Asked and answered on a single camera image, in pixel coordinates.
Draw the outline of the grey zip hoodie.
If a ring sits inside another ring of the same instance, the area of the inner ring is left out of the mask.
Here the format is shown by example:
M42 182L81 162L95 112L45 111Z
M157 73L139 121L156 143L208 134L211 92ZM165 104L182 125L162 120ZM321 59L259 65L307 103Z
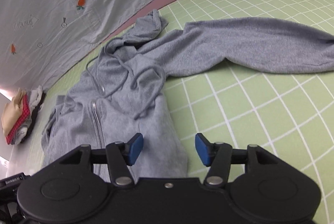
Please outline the grey zip hoodie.
M144 147L132 176L183 178L187 156L162 93L166 78L199 74L223 60L275 74L333 70L333 36L292 21L197 21L162 34L166 25L157 10L138 18L57 97L42 133L44 165L83 144L101 149L139 132Z

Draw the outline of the green grid cutting mat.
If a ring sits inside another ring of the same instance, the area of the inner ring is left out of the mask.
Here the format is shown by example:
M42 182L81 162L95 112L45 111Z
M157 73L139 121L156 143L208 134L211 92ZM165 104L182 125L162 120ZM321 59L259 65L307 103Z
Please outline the green grid cutting mat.
M191 21L279 18L333 33L333 0L177 0L160 8L165 31ZM206 168L195 134L235 148L258 144L311 177L322 193L317 223L333 223L333 73L277 75L222 62L206 73L169 78L164 94L188 154L188 174Z

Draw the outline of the black folded garment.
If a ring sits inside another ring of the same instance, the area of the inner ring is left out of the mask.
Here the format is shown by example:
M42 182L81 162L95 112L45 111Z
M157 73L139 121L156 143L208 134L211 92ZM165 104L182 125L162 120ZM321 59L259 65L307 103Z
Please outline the black folded garment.
M46 93L43 92L42 96L41 96L41 101L38 103L38 105L35 107L35 109L32 112L32 115L31 115L32 122L31 122L31 124L30 124L30 126L27 130L27 133L26 133L25 137L22 138L22 140L20 142L21 144L23 144L29 138L29 136L32 134L34 126L35 126L36 121L37 121L38 113L42 108L42 105L44 103L45 98L46 98Z

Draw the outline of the red checked folded garment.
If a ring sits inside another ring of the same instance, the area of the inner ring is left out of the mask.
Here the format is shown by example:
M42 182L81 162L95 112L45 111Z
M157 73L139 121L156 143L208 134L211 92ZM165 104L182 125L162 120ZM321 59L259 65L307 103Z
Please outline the red checked folded garment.
M23 106L23 111L21 116L17 119L15 124L13 125L12 129L10 130L9 134L6 137L6 143L10 145L12 141L15 138L16 132L18 128L27 120L28 116L30 115L30 108L29 108L29 102L28 102L28 96L24 95L22 98L22 106Z

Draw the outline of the light grey folded garment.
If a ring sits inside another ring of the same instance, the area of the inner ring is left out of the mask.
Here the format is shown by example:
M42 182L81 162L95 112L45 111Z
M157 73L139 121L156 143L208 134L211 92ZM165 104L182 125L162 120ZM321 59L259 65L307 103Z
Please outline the light grey folded garment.
M20 144L22 138L25 137L27 130L32 122L31 115L35 107L41 101L41 96L43 93L43 89L41 86L38 86L37 89L33 89L26 93L28 96L29 108L30 108L30 115L28 116L27 120L18 128L15 138L12 141L11 145L18 145Z

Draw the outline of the beige folded garment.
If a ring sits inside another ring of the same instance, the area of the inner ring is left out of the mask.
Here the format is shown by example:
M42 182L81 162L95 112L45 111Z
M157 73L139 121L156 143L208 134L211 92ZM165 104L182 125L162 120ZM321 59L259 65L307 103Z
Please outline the beige folded garment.
M1 124L5 137L8 136L11 129L23 113L23 98L25 97L25 95L26 92L19 88L16 95L12 98L11 102L5 104L1 116Z

